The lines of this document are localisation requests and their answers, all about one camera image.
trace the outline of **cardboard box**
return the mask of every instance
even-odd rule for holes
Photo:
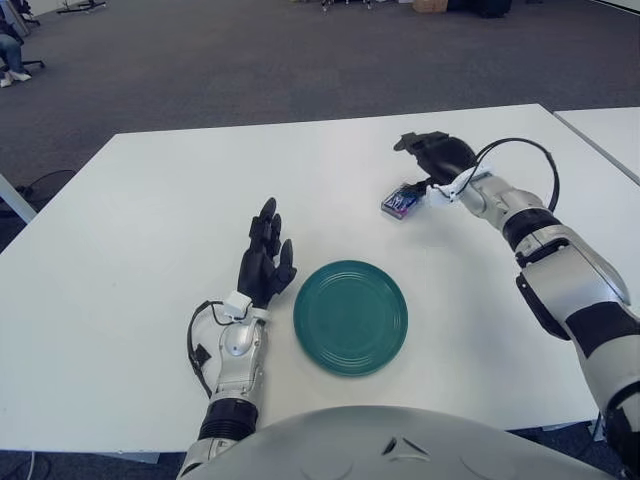
[[[418,13],[439,13],[447,11],[449,0],[413,0],[413,9]]]

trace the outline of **sneaker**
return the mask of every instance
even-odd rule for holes
[[[10,87],[12,83],[11,75],[9,75],[9,72],[5,72],[4,78],[0,80],[0,88]]]
[[[17,73],[12,70],[9,70],[9,76],[14,80],[18,80],[19,82],[26,82],[27,80],[31,80],[31,75],[28,73]]]

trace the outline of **white table surface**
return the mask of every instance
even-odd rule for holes
[[[568,110],[555,114],[640,185],[640,107]]]
[[[271,304],[261,425],[354,404],[504,429],[594,418],[572,345],[530,313],[497,231],[461,205],[404,222],[380,212],[400,182],[423,178],[394,143],[433,130],[476,150],[507,136],[545,145],[562,180],[558,217],[640,298],[630,220],[640,189],[538,105],[117,135],[0,255],[0,448],[185,450],[207,405],[187,323],[202,300],[235,287],[251,216],[269,195],[299,271]],[[488,161],[548,199],[537,150],[505,145]],[[379,266],[408,304],[402,350],[364,378],[325,373],[295,339],[300,286],[339,259]]]

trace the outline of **person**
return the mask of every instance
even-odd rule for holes
[[[24,42],[15,29],[0,18],[0,56],[9,67],[4,73],[4,78],[0,79],[1,88],[10,86],[14,80],[31,80],[31,75],[22,66],[22,44]]]

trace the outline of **table leg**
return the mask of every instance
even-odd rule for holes
[[[16,192],[16,189],[13,188],[2,174],[0,174],[0,197],[7,202],[7,205],[9,205],[25,223],[29,223],[36,216],[36,211]]]

